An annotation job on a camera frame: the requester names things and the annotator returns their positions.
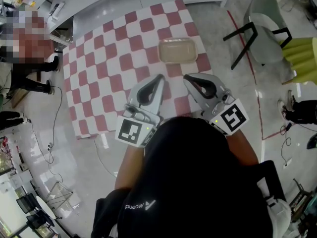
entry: black pants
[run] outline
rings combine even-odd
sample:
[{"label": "black pants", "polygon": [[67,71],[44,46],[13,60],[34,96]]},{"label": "black pants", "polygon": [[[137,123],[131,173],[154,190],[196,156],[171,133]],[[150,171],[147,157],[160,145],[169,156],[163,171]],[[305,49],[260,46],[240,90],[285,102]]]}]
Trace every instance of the black pants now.
[{"label": "black pants", "polygon": [[33,81],[27,78],[27,76],[33,72],[49,72],[54,70],[56,70],[56,64],[53,62],[15,63],[13,64],[13,71],[11,77],[11,90],[21,88],[27,91],[49,93],[51,91],[49,85]]},{"label": "black pants", "polygon": [[0,130],[17,126],[23,123],[23,118],[19,118],[19,112],[2,111],[0,112]]},{"label": "black pants", "polygon": [[287,111],[285,118],[295,123],[317,124],[316,107],[317,100],[295,102],[293,105],[294,112]]}]

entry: checkered tablecloth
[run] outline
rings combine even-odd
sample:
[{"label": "checkered tablecloth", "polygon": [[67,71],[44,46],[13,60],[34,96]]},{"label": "checkered tablecloth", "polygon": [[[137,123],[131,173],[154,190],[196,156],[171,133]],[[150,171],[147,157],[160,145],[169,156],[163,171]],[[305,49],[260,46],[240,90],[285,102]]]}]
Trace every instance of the checkered tablecloth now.
[{"label": "checkered tablecloth", "polygon": [[[159,40],[190,37],[198,59],[190,64],[159,61]],[[166,78],[160,115],[180,116],[200,109],[183,84],[183,75],[211,74],[210,63],[182,0],[156,4],[110,21],[63,50],[67,100],[77,138],[113,131],[130,89],[142,79]]]}]

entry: tiled floor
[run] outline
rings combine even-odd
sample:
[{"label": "tiled floor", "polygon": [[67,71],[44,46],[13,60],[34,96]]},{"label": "tiled floor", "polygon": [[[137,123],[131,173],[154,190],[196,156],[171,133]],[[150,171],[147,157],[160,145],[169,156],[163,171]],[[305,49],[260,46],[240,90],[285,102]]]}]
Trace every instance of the tiled floor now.
[{"label": "tiled floor", "polygon": [[[230,11],[238,27],[242,25],[244,12],[250,0],[229,0],[226,9]],[[282,86],[281,82],[290,77],[290,70],[285,64],[257,64],[252,56],[254,76],[245,57],[232,71],[230,65],[242,48],[239,37],[227,42],[222,37],[235,30],[226,9],[213,3],[193,4],[188,6],[199,30],[209,56],[211,67],[233,94],[240,98],[248,112],[250,121],[243,132],[250,141],[260,160],[274,160],[280,180],[288,200],[297,193],[296,178],[306,190],[317,185],[317,150],[306,150],[306,143],[314,132],[298,125],[291,128],[288,135],[292,145],[284,147],[286,159],[292,158],[289,167],[283,169],[281,146],[284,136],[272,134],[279,132],[283,121],[277,111],[277,100],[285,99],[287,90],[292,89],[298,100],[316,98],[314,84]],[[317,30],[306,20],[299,7],[290,12],[282,10],[293,37],[316,36]],[[43,73],[43,81],[50,78],[53,85],[63,89],[63,72]],[[34,131],[43,151],[52,142],[53,120],[60,102],[60,92],[47,96],[31,93],[24,101],[23,110],[32,120]],[[31,169],[36,184],[43,196],[48,194],[58,175],[49,171],[30,124],[19,126],[15,134],[23,157]],[[71,124],[65,92],[55,126],[54,163],[49,165],[53,173],[60,173],[63,184],[74,191],[69,203],[63,204],[57,211],[63,217],[61,223],[72,233],[89,237],[95,212],[96,200],[107,196],[113,189],[115,172],[118,171],[126,145],[115,141],[113,133],[106,134],[107,142],[101,136],[93,139],[77,140]]]}]

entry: sneaker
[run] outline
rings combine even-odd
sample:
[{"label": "sneaker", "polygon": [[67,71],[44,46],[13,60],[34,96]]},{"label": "sneaker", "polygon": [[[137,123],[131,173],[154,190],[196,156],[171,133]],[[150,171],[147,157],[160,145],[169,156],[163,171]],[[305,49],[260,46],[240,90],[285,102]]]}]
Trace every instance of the sneaker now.
[{"label": "sneaker", "polygon": [[23,117],[23,123],[27,123],[27,122],[31,123],[31,120],[28,119],[27,117]]},{"label": "sneaker", "polygon": [[56,69],[54,70],[55,72],[59,72],[60,71],[60,65],[59,65],[59,57],[55,56],[53,63],[56,64]]},{"label": "sneaker", "polygon": [[52,87],[52,82],[50,80],[46,80],[46,84],[50,87],[50,91],[47,94],[54,94],[54,88]]},{"label": "sneaker", "polygon": [[279,113],[280,113],[281,116],[282,116],[282,119],[283,119],[284,121],[287,121],[287,120],[286,120],[286,112],[287,112],[287,110],[286,110],[285,103],[284,103],[282,100],[278,100],[278,102],[277,102],[277,107],[278,107]]},{"label": "sneaker", "polygon": [[293,105],[295,102],[296,102],[296,100],[295,100],[295,97],[293,95],[292,90],[288,90],[288,92],[287,92],[287,106],[286,106],[288,111],[294,111]]}]

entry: beige tray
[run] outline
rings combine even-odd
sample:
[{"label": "beige tray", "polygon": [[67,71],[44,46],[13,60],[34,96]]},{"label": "beige tray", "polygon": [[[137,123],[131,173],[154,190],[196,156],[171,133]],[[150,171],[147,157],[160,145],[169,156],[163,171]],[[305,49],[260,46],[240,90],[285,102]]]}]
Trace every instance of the beige tray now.
[{"label": "beige tray", "polygon": [[158,44],[158,57],[164,63],[191,63],[197,59],[195,42],[190,38],[171,38]]}]

